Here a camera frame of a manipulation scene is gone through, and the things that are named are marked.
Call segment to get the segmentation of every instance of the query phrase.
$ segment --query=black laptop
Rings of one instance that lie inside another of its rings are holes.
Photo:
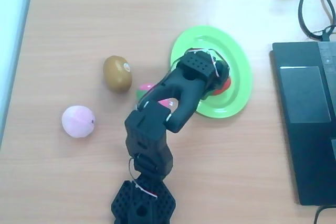
[[[336,205],[336,42],[274,43],[271,53],[302,205]]]

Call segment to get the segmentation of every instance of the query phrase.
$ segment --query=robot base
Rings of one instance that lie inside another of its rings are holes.
[[[143,175],[136,182],[157,195],[157,198],[141,191],[134,182],[126,180],[111,206],[116,218],[114,224],[169,224],[176,202],[165,184],[154,182]]]

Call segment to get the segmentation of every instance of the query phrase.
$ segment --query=power cord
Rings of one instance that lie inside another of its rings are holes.
[[[331,209],[331,208],[336,208],[336,206],[321,206],[321,207],[319,207],[316,211],[316,214],[315,214],[314,224],[317,224],[317,220],[319,218],[319,215],[323,210]]]
[[[298,18],[299,18],[299,24],[303,30],[303,32],[312,39],[315,40],[319,40],[319,41],[330,41],[330,35],[332,34],[332,32],[334,31],[335,27],[336,27],[336,12],[335,12],[335,8],[332,4],[332,2],[330,0],[326,0],[330,10],[331,10],[331,14],[332,14],[332,24],[331,26],[326,27],[324,30],[321,30],[322,35],[316,35],[315,33],[317,32],[311,32],[306,24],[305,21],[303,20],[303,14],[302,14],[302,7],[303,7],[303,1],[304,0],[300,0],[299,2],[299,8],[298,8]]]

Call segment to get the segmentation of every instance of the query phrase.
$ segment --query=laptop keyboard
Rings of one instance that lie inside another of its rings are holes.
[[[336,42],[318,42],[332,106],[336,112]]]

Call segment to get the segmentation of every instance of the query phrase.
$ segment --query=kiwi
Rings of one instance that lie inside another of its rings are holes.
[[[132,73],[128,62],[121,56],[110,56],[104,62],[103,74],[111,91],[127,92],[132,86]]]

